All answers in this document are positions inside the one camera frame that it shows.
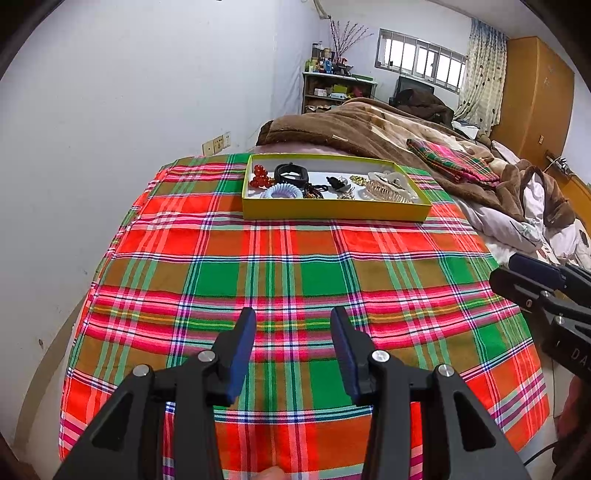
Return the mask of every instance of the wooden wardrobe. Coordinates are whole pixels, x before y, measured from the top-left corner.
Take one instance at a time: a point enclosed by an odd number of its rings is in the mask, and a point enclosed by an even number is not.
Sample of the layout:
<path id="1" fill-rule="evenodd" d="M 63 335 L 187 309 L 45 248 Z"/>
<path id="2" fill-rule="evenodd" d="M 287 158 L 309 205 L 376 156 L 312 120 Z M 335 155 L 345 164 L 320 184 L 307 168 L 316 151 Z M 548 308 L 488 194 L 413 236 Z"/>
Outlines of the wooden wardrobe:
<path id="1" fill-rule="evenodd" d="M 497 140 L 542 169 L 562 155 L 573 109 L 574 73 L 538 37 L 507 41 L 507 74 Z"/>

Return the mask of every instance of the spiral hair tie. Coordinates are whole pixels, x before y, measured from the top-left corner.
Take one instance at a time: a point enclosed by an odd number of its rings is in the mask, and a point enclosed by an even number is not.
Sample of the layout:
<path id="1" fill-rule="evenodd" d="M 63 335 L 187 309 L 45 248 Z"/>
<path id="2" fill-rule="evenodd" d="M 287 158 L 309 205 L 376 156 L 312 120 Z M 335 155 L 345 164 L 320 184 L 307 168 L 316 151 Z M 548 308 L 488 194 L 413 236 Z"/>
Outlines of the spiral hair tie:
<path id="1" fill-rule="evenodd" d="M 291 183 L 278 183 L 270 189 L 266 189 L 261 195 L 262 199 L 302 199 L 301 190 Z"/>

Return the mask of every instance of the curtain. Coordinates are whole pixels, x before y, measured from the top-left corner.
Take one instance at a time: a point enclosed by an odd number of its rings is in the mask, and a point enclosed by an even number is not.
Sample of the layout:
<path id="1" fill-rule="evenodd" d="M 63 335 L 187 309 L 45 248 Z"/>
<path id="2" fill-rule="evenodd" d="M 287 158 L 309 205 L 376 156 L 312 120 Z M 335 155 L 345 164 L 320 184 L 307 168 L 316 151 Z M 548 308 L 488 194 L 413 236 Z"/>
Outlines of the curtain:
<path id="1" fill-rule="evenodd" d="M 506 35 L 473 18 L 456 119 L 477 125 L 486 135 L 491 133 L 501 120 L 506 67 Z"/>

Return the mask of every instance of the black hair tie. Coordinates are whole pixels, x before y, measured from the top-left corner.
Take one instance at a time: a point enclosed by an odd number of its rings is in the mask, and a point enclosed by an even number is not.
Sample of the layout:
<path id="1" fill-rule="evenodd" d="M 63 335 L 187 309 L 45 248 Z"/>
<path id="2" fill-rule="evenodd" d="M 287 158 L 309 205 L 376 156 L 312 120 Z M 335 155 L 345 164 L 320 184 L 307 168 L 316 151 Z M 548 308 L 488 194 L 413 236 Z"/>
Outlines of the black hair tie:
<path id="1" fill-rule="evenodd" d="M 292 179 L 284 176 L 285 173 L 294 173 L 298 178 Z M 299 189 L 303 189 L 308 183 L 308 171 L 304 167 L 294 165 L 293 163 L 282 163 L 275 167 L 275 183 L 291 183 Z"/>

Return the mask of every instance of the plaid tablecloth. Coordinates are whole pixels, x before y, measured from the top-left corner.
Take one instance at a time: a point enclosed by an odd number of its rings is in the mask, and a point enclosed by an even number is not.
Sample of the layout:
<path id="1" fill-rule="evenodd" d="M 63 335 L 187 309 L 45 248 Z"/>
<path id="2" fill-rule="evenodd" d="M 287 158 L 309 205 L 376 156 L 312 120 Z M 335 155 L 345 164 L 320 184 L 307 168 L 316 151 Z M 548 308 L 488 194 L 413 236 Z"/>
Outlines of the plaid tablecloth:
<path id="1" fill-rule="evenodd" d="M 248 375 L 236 404 L 215 412 L 226 477 L 271 465 L 309 478 L 361 472 L 370 411 L 343 390 L 329 330 L 335 305 L 406 364 L 452 364 L 523 447 L 549 414 L 540 361 L 518 308 L 489 288 L 495 261 L 439 185 L 405 169 L 433 202 L 422 224 L 245 221 L 247 159 L 178 160 L 129 211 L 77 326 L 61 457 L 134 365 L 182 363 L 230 329 L 243 306 L 256 309 L 258 325 Z M 418 406 L 412 412 L 417 479 Z M 166 478 L 173 413 L 170 404 Z"/>

